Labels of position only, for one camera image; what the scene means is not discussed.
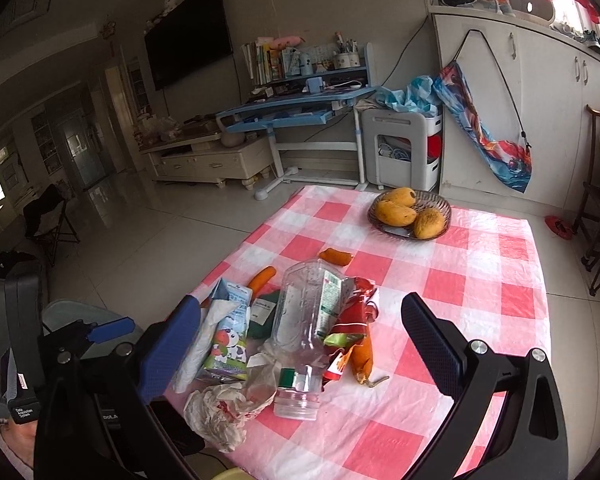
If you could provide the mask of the blue milk carton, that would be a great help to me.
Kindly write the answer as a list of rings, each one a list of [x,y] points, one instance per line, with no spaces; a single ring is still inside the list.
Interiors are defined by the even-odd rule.
[[[240,382],[247,378],[247,336],[250,323],[250,288],[220,278],[211,300],[227,300],[235,307],[216,324],[208,356],[197,378],[204,382]]]

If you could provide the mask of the black wall television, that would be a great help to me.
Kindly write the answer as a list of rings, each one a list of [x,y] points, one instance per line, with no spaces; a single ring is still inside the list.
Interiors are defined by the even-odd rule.
[[[144,36],[156,90],[234,52],[223,0],[183,0]]]

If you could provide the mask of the white tissue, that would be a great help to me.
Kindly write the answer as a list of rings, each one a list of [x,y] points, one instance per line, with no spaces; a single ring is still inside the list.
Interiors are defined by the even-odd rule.
[[[195,434],[222,453],[234,452],[247,437],[246,425],[260,415],[275,398],[279,362],[264,353],[253,356],[244,382],[209,386],[191,393],[184,406],[184,419]]]

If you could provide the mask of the clear plastic bottle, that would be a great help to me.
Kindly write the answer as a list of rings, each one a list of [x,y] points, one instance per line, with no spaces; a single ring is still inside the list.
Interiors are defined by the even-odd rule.
[[[350,290],[346,277],[322,259],[297,263],[283,276],[271,333],[280,365],[275,416],[317,420],[329,362],[324,340]]]

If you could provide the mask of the colourful hanging bag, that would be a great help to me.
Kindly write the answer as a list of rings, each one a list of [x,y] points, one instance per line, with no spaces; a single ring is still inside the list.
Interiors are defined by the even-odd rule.
[[[501,82],[504,84],[510,105],[513,107],[519,126],[518,140],[498,140],[492,136],[490,130],[483,123],[474,97],[469,88],[468,81],[460,67],[458,59],[463,52],[465,44],[471,34],[477,34],[486,45],[490,57],[495,64]],[[465,32],[460,46],[457,48],[452,60],[446,64],[432,84],[432,90],[441,101],[442,105],[451,113],[457,125],[464,131],[469,140],[475,145],[478,153],[490,168],[494,177],[506,188],[518,193],[527,191],[532,176],[531,144],[528,141],[524,124],[521,120],[517,103],[508,81],[501,68],[498,57],[495,55],[491,44],[484,32],[470,28]]]

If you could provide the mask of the yellow mango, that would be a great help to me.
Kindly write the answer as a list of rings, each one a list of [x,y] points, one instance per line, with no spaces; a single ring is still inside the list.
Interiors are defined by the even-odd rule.
[[[378,202],[374,214],[378,221],[395,228],[410,226],[417,217],[417,211],[412,207],[401,206],[388,200]]]
[[[438,236],[444,230],[445,225],[445,215],[439,209],[429,207],[417,215],[413,233],[419,240],[430,240],[430,238]]]
[[[404,188],[394,188],[392,191],[386,193],[384,200],[405,207],[413,207],[417,202],[417,194],[412,188],[404,186]]]

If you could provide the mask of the yellow plastic basin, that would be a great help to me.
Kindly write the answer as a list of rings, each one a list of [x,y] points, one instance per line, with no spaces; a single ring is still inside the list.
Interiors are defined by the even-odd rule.
[[[211,480],[256,480],[248,472],[234,467],[216,474]]]

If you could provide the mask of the white wall cabinet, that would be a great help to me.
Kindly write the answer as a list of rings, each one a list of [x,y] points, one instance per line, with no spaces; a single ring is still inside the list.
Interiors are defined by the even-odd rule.
[[[600,55],[558,32],[484,11],[438,9],[431,17],[440,63],[460,64],[486,128],[512,141],[525,132],[532,154],[530,183],[518,193],[446,115],[441,194],[528,212],[576,210],[591,154],[585,109],[600,110]]]

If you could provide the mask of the red white checkered tablecloth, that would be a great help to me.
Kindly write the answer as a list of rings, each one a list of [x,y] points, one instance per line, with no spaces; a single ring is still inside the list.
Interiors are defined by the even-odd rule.
[[[243,285],[272,266],[284,273],[323,249],[350,252],[346,274],[376,284],[370,328],[375,388],[351,374],[325,388],[313,422],[263,411],[230,459],[258,479],[399,479],[451,407],[428,375],[401,322],[417,292],[467,339],[523,356],[550,348],[543,272],[530,224],[456,208],[449,229],[428,242],[401,240],[368,221],[370,192],[308,185],[265,220],[194,289],[207,297],[220,278]]]

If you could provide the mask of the white plastic stool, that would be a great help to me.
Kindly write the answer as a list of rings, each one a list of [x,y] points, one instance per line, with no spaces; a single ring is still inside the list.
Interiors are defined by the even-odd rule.
[[[367,179],[378,188],[434,191],[442,155],[442,116],[394,110],[361,114]]]

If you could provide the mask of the blue study desk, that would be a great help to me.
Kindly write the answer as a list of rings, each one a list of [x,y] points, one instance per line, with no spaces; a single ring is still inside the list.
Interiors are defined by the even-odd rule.
[[[356,106],[362,99],[371,96],[376,79],[373,45],[364,44],[360,53],[361,64],[356,67],[338,68],[321,73],[326,84],[336,76],[360,75],[362,81],[325,88],[317,93],[300,92],[291,96],[278,96],[263,102],[245,104],[224,110],[216,115],[216,123],[222,133],[264,132],[270,147],[275,179],[254,192],[256,200],[267,200],[268,196],[283,183],[312,183],[319,185],[341,185],[363,191],[367,188],[364,164],[361,113]],[[304,141],[279,142],[276,133],[283,129],[318,127],[326,130],[336,124],[339,117],[351,116],[353,120],[352,141]],[[283,165],[283,152],[340,152],[356,155],[358,175],[354,179],[306,177],[295,166]]]

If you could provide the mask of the long white paper wrapper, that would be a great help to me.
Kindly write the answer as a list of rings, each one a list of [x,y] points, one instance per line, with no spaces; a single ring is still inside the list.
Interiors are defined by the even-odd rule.
[[[172,379],[172,389],[175,393],[184,393],[194,381],[210,352],[219,322],[237,307],[238,303],[232,300],[215,299],[212,301],[181,366]]]

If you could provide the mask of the yellow mango left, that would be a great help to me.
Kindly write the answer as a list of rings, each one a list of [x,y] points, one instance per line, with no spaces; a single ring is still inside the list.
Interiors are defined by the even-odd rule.
[[[410,226],[417,217],[417,211],[412,207],[401,206],[388,200],[378,202],[374,214],[378,221],[395,228]]]

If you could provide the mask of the red snack bag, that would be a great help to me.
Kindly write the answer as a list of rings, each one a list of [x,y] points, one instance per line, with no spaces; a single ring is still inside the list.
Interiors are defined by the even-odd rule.
[[[370,335],[370,326],[379,314],[373,302],[376,290],[376,284],[367,278],[347,279],[340,313],[323,342],[328,356],[323,386],[338,382],[347,368],[351,370],[349,359],[352,347]]]

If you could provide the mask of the yellow mango right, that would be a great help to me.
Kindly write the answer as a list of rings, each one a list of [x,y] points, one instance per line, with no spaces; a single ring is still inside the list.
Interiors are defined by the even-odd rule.
[[[430,240],[430,238],[438,236],[444,230],[445,225],[445,215],[439,209],[429,207],[417,215],[413,233],[419,240]]]

